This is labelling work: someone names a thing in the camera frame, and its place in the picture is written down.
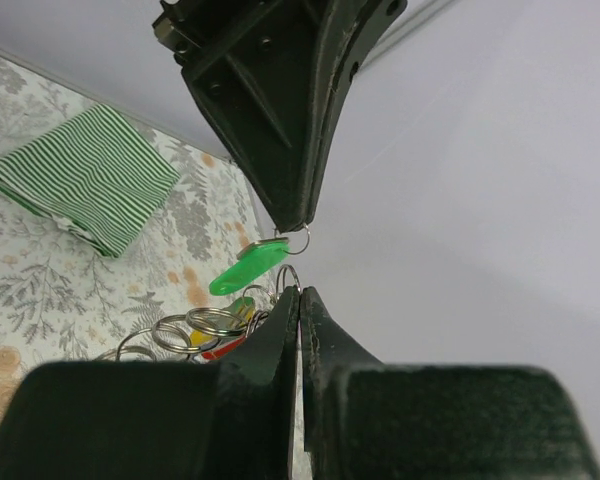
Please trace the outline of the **green key tag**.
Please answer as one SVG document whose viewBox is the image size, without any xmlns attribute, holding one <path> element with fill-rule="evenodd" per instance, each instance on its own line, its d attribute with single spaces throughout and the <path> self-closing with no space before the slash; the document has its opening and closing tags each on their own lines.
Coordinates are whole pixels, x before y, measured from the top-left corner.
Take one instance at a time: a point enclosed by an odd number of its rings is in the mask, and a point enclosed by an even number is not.
<svg viewBox="0 0 600 480">
<path fill-rule="evenodd" d="M 236 261 L 209 284 L 212 296 L 226 296 L 246 288 L 253 280 L 261 277 L 289 256 L 303 253 L 309 246 L 311 233 L 307 224 L 306 243 L 297 251 L 292 251 L 288 237 L 276 236 L 251 242 L 236 256 Z"/>
</svg>

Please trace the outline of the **metal key ring disc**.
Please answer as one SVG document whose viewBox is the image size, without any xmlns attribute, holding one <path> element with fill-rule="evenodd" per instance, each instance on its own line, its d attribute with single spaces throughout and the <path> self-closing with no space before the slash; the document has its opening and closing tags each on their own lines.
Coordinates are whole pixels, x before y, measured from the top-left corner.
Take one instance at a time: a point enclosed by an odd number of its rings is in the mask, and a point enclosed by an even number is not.
<svg viewBox="0 0 600 480">
<path fill-rule="evenodd" d="M 255 313 L 246 332 L 240 337 L 245 336 L 246 340 L 249 339 L 266 323 L 273 313 L 273 307 L 276 306 L 283 291 L 289 285 L 297 291 L 301 290 L 301 282 L 295 268 L 290 264 L 284 264 L 278 269 L 274 290 L 270 291 L 258 284 L 251 284 L 242 290 L 236 299 L 252 297 L 255 301 Z M 194 347 L 190 340 L 192 328 L 185 322 L 187 313 L 165 316 L 149 326 L 136 329 L 120 340 L 115 347 L 96 356 L 95 359 L 97 361 L 119 361 L 123 357 L 129 356 L 135 361 L 156 362 L 161 359 L 169 359 L 204 364 L 209 362 L 201 358 L 203 352 L 239 338 L 216 341 L 211 347 Z"/>
</svg>

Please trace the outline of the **red key tag with key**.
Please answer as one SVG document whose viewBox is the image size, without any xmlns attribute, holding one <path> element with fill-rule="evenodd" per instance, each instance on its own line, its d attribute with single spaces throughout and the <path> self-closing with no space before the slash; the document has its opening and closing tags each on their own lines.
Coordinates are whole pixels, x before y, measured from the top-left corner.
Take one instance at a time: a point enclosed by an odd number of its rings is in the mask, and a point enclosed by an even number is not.
<svg viewBox="0 0 600 480">
<path fill-rule="evenodd" d="M 216 348 L 205 351 L 201 354 L 201 358 L 206 362 L 216 361 L 227 355 L 228 353 L 234 351 L 240 345 L 242 345 L 246 340 L 245 336 L 236 338 L 231 341 L 227 341 L 218 345 Z"/>
</svg>

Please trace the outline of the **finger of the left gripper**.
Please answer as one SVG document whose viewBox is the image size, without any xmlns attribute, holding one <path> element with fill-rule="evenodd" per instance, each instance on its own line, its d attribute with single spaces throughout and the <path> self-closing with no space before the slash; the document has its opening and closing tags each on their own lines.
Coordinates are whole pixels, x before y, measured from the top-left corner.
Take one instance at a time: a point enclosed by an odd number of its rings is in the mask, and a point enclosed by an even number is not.
<svg viewBox="0 0 600 480">
<path fill-rule="evenodd" d="M 406 1 L 329 1 L 312 56 L 303 153 L 302 222 L 315 216 L 335 129 L 353 78 Z"/>
</svg>

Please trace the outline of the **yellow key tag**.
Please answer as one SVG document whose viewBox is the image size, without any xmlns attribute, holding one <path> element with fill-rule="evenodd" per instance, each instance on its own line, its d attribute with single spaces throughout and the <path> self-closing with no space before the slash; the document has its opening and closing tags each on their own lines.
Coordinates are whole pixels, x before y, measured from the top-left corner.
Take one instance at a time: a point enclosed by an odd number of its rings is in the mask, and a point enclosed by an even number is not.
<svg viewBox="0 0 600 480">
<path fill-rule="evenodd" d="M 211 347 L 216 341 L 240 337 L 255 313 L 252 297 L 241 297 L 228 307 L 200 307 L 190 310 L 185 316 L 186 324 L 192 328 L 191 344 L 194 347 Z"/>
</svg>

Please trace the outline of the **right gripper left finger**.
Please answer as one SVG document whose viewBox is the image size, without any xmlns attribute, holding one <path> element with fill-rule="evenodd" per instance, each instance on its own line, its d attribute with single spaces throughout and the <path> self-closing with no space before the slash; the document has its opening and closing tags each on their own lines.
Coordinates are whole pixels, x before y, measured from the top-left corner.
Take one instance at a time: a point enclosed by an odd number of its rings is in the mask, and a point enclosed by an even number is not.
<svg viewBox="0 0 600 480">
<path fill-rule="evenodd" d="M 287 479 L 299 292 L 207 364 L 46 363 L 0 422 L 0 479 Z"/>
</svg>

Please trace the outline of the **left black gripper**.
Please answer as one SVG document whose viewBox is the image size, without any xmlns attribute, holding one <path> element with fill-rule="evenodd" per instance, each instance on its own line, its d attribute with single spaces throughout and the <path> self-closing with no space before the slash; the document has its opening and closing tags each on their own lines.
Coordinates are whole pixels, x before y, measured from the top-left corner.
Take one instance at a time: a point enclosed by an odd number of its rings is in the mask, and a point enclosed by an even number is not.
<svg viewBox="0 0 600 480">
<path fill-rule="evenodd" d="M 324 1 L 160 1 L 152 23 L 274 224 L 302 224 L 301 156 Z"/>
</svg>

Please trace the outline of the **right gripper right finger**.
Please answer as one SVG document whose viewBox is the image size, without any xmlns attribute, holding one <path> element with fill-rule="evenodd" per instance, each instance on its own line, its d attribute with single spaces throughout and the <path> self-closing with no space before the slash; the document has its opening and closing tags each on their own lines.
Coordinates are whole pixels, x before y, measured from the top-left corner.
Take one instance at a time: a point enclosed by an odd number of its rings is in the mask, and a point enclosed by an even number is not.
<svg viewBox="0 0 600 480">
<path fill-rule="evenodd" d="M 317 479 L 600 479 L 578 412 L 549 372 L 385 364 L 300 298 L 304 447 Z"/>
</svg>

